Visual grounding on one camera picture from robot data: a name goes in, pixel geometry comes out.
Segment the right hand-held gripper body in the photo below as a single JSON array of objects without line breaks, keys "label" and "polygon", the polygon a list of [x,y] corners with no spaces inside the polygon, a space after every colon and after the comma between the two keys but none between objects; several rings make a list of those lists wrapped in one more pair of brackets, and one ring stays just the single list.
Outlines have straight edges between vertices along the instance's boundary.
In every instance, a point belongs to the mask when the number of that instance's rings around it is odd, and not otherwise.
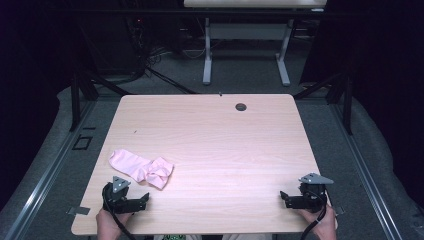
[{"label": "right hand-held gripper body", "polygon": [[320,211],[327,204],[326,187],[334,181],[316,173],[306,174],[299,181],[301,195],[288,199],[293,204],[292,209],[306,209],[312,213]]}]

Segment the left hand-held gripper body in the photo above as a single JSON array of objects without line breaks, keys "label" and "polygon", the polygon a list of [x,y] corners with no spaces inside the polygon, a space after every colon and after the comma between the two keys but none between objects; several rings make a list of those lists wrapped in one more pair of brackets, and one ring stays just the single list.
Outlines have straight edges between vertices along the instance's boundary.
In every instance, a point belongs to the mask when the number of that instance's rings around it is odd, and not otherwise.
[{"label": "left hand-held gripper body", "polygon": [[113,176],[102,190],[103,209],[115,214],[134,213],[142,210],[140,199],[128,199],[130,182]]}]

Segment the pink sock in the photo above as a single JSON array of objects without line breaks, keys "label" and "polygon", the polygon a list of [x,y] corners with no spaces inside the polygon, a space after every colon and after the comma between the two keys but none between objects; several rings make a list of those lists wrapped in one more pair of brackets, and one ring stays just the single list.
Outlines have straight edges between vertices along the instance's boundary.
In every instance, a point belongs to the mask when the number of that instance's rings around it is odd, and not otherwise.
[{"label": "pink sock", "polygon": [[149,160],[124,149],[114,150],[109,164],[136,182],[146,181],[162,190],[173,172],[174,165],[162,157]]}]

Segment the person's left hand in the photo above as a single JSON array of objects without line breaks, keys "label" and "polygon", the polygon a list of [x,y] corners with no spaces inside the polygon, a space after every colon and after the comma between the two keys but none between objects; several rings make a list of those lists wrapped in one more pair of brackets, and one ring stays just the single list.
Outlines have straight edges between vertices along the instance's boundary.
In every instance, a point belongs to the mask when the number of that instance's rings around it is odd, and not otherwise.
[{"label": "person's left hand", "polygon": [[122,233],[112,215],[104,209],[97,213],[96,223],[98,240],[117,240]]}]

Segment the person's right hand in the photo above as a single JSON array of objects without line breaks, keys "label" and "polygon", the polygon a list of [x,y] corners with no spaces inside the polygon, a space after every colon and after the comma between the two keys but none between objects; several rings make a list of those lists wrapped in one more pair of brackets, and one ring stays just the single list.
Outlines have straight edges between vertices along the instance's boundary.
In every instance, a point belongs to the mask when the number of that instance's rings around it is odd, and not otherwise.
[{"label": "person's right hand", "polygon": [[301,240],[306,240],[307,235],[313,232],[318,240],[337,240],[335,211],[326,205],[318,213],[311,213],[304,209],[297,211],[308,223],[308,227],[301,235]]}]

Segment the white desk with grey legs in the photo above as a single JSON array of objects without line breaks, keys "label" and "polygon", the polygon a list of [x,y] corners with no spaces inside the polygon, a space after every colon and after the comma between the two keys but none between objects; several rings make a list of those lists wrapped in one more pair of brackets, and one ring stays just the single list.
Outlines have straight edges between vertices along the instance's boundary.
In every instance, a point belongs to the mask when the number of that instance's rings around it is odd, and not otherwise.
[{"label": "white desk with grey legs", "polygon": [[[184,0],[184,6],[194,10],[287,10],[295,13],[305,10],[307,13],[322,12],[327,0]],[[282,23],[252,23],[235,20],[230,23],[218,23],[205,18],[205,62],[203,83],[209,85],[212,76],[212,40],[278,40],[282,43],[275,55],[280,79],[283,86],[289,86],[290,80],[285,65],[285,55],[293,30],[293,19]]]}]

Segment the grey metal floor rail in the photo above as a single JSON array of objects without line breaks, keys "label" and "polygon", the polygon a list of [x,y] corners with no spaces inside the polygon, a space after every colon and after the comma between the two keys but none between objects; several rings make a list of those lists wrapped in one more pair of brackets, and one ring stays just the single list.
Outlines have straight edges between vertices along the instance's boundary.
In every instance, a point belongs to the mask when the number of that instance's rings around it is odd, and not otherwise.
[{"label": "grey metal floor rail", "polygon": [[343,138],[353,156],[353,164],[356,172],[361,180],[363,188],[366,191],[372,208],[380,222],[387,240],[404,240],[401,233],[387,207],[386,201],[382,197],[372,175],[368,169],[365,159],[357,145],[353,135],[350,135],[345,129],[342,121],[342,112],[337,105],[330,105],[330,111],[335,119],[338,128],[340,129]]},{"label": "grey metal floor rail", "polygon": [[72,233],[75,216],[67,210],[80,206],[98,156],[103,131],[98,110],[97,102],[87,103],[72,132],[62,123],[65,112],[59,112],[22,184],[0,213],[0,240],[86,240]]}]

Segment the black metal frame stand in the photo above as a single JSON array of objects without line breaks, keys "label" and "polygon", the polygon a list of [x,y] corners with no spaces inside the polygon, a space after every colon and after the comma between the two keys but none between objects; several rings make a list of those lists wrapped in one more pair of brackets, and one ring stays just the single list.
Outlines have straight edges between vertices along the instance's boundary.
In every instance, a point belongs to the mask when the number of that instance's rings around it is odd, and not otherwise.
[{"label": "black metal frame stand", "polygon": [[351,114],[352,114],[352,85],[353,79],[348,73],[337,73],[321,82],[314,83],[305,90],[294,95],[295,100],[303,99],[319,89],[329,86],[325,96],[328,104],[343,103],[342,108],[342,126],[349,135],[352,135]]},{"label": "black metal frame stand", "polygon": [[70,131],[74,131],[82,119],[80,94],[83,94],[88,101],[96,101],[98,99],[99,93],[94,86],[95,83],[99,83],[120,96],[130,95],[130,92],[111,83],[99,74],[77,68],[72,77],[70,86],[72,106],[72,124]]}]

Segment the black horizontal frame bar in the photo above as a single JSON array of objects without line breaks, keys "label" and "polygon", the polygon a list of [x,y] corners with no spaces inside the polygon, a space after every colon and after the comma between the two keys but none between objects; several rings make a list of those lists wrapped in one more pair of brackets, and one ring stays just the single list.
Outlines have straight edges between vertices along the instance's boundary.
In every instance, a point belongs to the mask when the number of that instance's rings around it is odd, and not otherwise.
[{"label": "black horizontal frame bar", "polygon": [[284,18],[347,18],[353,16],[348,13],[328,13],[328,12],[295,12],[295,11],[253,11],[253,10],[90,10],[90,9],[65,9],[72,14],[103,14],[103,15],[140,15],[140,16],[195,16],[195,17],[284,17]]}]

